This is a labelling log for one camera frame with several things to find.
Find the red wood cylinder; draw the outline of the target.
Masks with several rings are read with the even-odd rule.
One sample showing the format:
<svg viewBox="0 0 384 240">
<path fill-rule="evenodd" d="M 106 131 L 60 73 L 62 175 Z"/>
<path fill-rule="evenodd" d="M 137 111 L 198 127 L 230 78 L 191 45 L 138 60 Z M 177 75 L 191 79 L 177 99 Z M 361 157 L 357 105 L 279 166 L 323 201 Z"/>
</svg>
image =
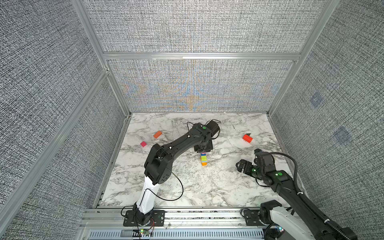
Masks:
<svg viewBox="0 0 384 240">
<path fill-rule="evenodd" d="M 243 140 L 246 141 L 247 143 L 251 143 L 252 140 L 253 140 L 253 138 L 252 138 L 250 135 L 245 134 L 245 135 L 243 136 Z"/>
</svg>

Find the orange-red rectangular wood block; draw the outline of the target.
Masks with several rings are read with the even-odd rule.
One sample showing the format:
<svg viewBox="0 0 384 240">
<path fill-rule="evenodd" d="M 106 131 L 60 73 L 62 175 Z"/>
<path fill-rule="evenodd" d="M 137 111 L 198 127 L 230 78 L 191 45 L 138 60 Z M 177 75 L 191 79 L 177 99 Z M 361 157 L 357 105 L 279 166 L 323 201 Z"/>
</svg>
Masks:
<svg viewBox="0 0 384 240">
<path fill-rule="evenodd" d="M 162 131 L 157 131 L 155 134 L 154 134 L 154 138 L 157 139 L 158 137 L 160 137 L 162 135 Z"/>
</svg>

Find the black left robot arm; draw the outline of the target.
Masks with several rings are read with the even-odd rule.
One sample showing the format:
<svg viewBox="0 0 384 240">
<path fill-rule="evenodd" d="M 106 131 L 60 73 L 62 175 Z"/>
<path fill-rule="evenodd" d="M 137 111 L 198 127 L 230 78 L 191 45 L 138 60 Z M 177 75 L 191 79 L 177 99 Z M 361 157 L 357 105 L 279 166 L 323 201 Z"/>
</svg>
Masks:
<svg viewBox="0 0 384 240">
<path fill-rule="evenodd" d="M 198 154 L 210 152 L 213 150 L 215 135 L 219 134 L 218 122 L 211 120 L 205 125 L 193 124 L 186 134 L 169 144 L 152 146 L 144 164 L 143 190 L 133 206 L 134 220 L 138 224 L 145 225 L 150 221 L 160 185 L 165 183 L 173 173 L 173 162 L 190 148 Z"/>
</svg>

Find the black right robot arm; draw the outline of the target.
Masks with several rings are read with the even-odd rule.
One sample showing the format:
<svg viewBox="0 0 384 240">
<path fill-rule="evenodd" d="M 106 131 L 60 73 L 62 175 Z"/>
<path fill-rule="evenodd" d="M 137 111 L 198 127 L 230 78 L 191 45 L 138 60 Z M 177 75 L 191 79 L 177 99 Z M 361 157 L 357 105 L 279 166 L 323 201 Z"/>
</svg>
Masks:
<svg viewBox="0 0 384 240">
<path fill-rule="evenodd" d="M 350 228 L 342 228 L 315 206 L 301 191 L 297 173 L 291 177 L 283 170 L 277 170 L 274 153 L 259 152 L 254 162 L 240 160 L 237 171 L 256 181 L 263 181 L 282 197 L 301 218 L 298 221 L 277 201 L 261 204 L 259 219 L 267 225 L 276 224 L 296 240 L 356 240 L 357 235 Z"/>
</svg>

